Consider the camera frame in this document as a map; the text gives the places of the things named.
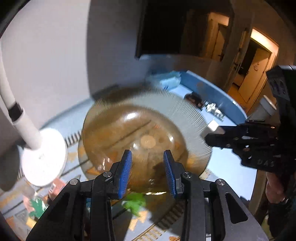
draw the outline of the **hand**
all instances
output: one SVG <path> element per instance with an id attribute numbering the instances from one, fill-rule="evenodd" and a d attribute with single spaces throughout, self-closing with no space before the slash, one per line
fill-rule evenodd
<path id="1" fill-rule="evenodd" d="M 284 187 L 274 173 L 267 172 L 266 196 L 269 202 L 279 203 L 284 201 Z"/>

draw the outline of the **screw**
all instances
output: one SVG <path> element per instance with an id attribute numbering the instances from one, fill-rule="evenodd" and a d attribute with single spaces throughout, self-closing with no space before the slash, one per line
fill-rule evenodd
<path id="1" fill-rule="evenodd" d="M 112 176 L 112 172 L 104 172 L 103 173 L 104 177 L 111 177 Z"/>
<path id="2" fill-rule="evenodd" d="M 71 185 L 76 185 L 77 183 L 78 183 L 78 180 L 76 178 L 74 178 L 70 181 Z"/>
<path id="3" fill-rule="evenodd" d="M 225 185 L 225 181 L 223 179 L 217 179 L 216 183 L 220 186 L 224 186 Z"/>
<path id="4" fill-rule="evenodd" d="M 185 178 L 191 178 L 192 177 L 192 173 L 191 172 L 184 172 L 183 173 L 183 177 L 185 177 Z"/>

